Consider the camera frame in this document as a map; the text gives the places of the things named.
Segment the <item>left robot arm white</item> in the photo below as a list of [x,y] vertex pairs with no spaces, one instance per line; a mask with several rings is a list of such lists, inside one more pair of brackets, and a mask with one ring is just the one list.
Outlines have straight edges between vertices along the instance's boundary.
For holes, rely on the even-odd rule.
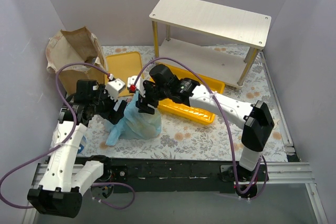
[[125,101],[118,102],[125,83],[113,79],[106,84],[95,80],[79,80],[74,94],[66,98],[53,133],[56,150],[52,152],[47,169],[36,189],[28,191],[27,199],[41,214],[74,218],[81,207],[85,192],[96,181],[111,178],[109,159],[98,155],[90,157],[84,167],[72,170],[89,121],[99,115],[112,124],[124,116]]

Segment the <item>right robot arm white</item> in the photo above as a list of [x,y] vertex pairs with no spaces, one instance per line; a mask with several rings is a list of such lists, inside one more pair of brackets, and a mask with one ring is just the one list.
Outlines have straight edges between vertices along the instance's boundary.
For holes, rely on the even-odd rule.
[[255,179],[261,154],[275,126],[266,103],[260,100],[248,103],[229,98],[198,80],[178,78],[163,64],[153,67],[150,77],[150,81],[143,80],[140,76],[128,78],[128,90],[139,95],[136,107],[140,113],[154,114],[159,102],[169,99],[176,104],[221,116],[226,124],[235,124],[243,131],[243,150],[233,172],[241,182]]

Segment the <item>blue plastic grocery bag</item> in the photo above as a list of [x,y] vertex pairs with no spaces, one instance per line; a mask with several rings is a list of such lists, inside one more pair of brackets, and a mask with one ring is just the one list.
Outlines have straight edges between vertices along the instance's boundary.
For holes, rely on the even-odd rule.
[[105,120],[104,127],[109,133],[106,145],[114,146],[119,139],[150,140],[157,137],[162,130],[161,114],[155,109],[153,115],[139,113],[135,106],[139,93],[136,92],[124,110],[124,117],[116,124]]

